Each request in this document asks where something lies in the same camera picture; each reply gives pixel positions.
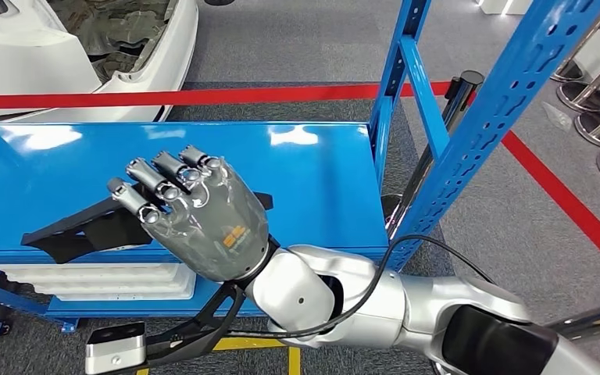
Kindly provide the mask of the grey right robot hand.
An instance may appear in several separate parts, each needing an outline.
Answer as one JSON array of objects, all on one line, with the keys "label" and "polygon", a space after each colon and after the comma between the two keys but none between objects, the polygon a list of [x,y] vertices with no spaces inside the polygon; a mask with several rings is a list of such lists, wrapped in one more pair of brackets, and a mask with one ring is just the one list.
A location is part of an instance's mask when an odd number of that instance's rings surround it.
[{"label": "grey right robot hand", "polygon": [[160,202],[119,177],[107,183],[112,199],[199,276],[240,280],[263,265],[266,210],[224,158],[188,145],[177,156],[161,151],[151,161],[132,159],[126,173]]}]

